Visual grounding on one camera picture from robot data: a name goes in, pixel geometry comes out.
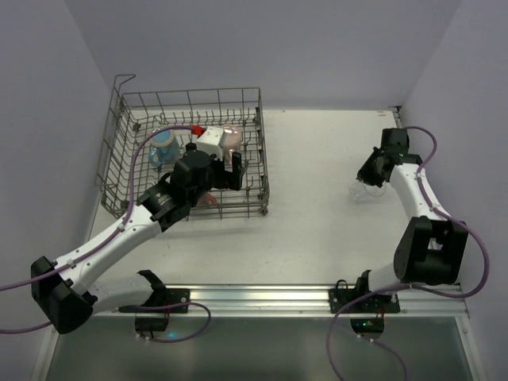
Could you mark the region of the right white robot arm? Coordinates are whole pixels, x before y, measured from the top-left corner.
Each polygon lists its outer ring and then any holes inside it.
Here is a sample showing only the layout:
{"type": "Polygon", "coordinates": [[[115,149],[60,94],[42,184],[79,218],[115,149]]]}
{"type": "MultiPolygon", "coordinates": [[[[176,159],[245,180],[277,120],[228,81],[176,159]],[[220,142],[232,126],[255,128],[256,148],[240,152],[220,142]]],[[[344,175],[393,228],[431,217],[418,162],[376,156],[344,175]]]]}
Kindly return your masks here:
{"type": "Polygon", "coordinates": [[[366,270],[356,281],[357,297],[379,289],[393,294],[391,288],[402,284],[452,285],[458,278],[468,232],[438,214],[440,204],[432,190],[423,195],[418,184],[428,182],[422,164],[418,154],[410,153],[408,132],[389,128],[357,172],[356,186],[365,194],[391,185],[408,218],[393,261],[366,270]]]}

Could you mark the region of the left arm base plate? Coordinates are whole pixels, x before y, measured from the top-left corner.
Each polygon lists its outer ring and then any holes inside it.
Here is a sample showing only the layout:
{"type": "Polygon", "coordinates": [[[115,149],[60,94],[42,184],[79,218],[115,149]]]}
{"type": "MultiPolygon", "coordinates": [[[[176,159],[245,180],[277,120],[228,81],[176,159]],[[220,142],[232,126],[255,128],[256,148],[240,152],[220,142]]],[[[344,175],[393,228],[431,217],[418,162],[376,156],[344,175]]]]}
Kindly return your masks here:
{"type": "MultiPolygon", "coordinates": [[[[143,307],[161,307],[172,306],[180,303],[186,303],[190,299],[190,290],[184,288],[166,289],[164,292],[157,291],[155,296],[151,296],[143,307]]],[[[151,338],[156,333],[162,333],[169,326],[170,316],[172,314],[186,314],[188,306],[177,306],[166,310],[157,310],[159,317],[136,317],[134,328],[138,334],[148,334],[151,338]]]]}

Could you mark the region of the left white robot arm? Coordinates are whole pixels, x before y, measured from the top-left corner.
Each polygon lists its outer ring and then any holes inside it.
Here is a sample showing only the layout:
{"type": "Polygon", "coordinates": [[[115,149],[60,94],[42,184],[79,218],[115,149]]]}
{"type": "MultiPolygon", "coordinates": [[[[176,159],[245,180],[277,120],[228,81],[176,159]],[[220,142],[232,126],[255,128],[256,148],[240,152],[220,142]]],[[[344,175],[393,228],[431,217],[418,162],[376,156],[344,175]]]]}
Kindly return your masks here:
{"type": "Polygon", "coordinates": [[[33,262],[34,301],[60,334],[107,310],[168,311],[167,288],[152,271],[112,283],[99,278],[132,250],[186,218],[211,189],[240,190],[243,176],[239,152],[232,153],[230,168],[214,155],[186,152],[171,173],[131,202],[109,228],[56,260],[42,256],[33,262]]]}

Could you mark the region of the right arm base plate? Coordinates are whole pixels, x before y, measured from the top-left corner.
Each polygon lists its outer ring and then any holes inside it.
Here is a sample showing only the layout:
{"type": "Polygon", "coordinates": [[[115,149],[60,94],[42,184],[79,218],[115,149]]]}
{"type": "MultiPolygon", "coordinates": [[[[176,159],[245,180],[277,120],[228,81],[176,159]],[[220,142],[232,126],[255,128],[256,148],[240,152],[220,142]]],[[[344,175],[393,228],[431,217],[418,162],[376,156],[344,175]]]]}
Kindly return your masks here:
{"type": "MultiPolygon", "coordinates": [[[[328,290],[329,308],[335,314],[341,307],[368,293],[368,281],[365,276],[356,280],[354,285],[344,279],[337,280],[328,290]]],[[[385,315],[401,312],[398,296],[376,294],[356,303],[346,310],[347,314],[370,314],[371,317],[351,317],[350,326],[354,333],[369,339],[379,339],[385,329],[385,315]]]]}

